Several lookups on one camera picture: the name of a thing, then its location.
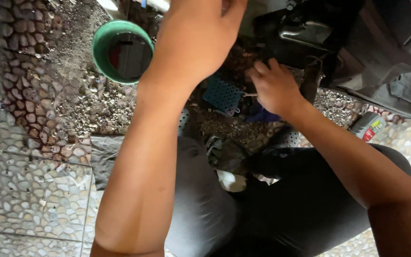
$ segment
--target hand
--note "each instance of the hand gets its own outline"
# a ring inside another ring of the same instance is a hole
[[[270,69],[262,62],[255,62],[247,71],[258,91],[258,101],[273,114],[287,119],[293,110],[307,101],[300,94],[299,86],[291,72],[275,58],[269,60]]]
[[[146,74],[169,79],[173,87],[187,84],[190,94],[225,61],[236,41],[247,2],[172,0]]]

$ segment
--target black pants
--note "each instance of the black pants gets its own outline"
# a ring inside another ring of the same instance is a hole
[[[401,153],[373,147],[411,176]],[[313,257],[370,227],[366,209],[314,148],[274,153],[255,155],[249,163],[252,172],[280,181],[266,186],[249,177],[245,192],[233,198],[209,167],[204,146],[179,138],[174,215],[166,248],[177,257],[202,257],[231,238],[260,237],[298,256]]]

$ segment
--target bolt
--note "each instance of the bolt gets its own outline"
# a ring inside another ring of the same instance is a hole
[[[287,10],[293,10],[296,7],[296,1],[294,0],[289,0],[286,2],[286,9]]]

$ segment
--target pebble tile floor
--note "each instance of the pebble tile floor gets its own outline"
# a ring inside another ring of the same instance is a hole
[[[23,130],[0,109],[0,257],[88,257],[103,193],[96,191],[91,167],[29,156],[23,140]],[[411,163],[411,120],[390,124],[373,143],[400,151]],[[378,253],[368,230],[320,256]]]

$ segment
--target perforated metal plate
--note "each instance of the perforated metal plate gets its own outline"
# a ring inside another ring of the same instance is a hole
[[[239,113],[237,108],[243,92],[229,82],[223,81],[216,75],[212,75],[207,79],[207,90],[202,95],[202,98],[211,103],[218,110],[233,116]]]

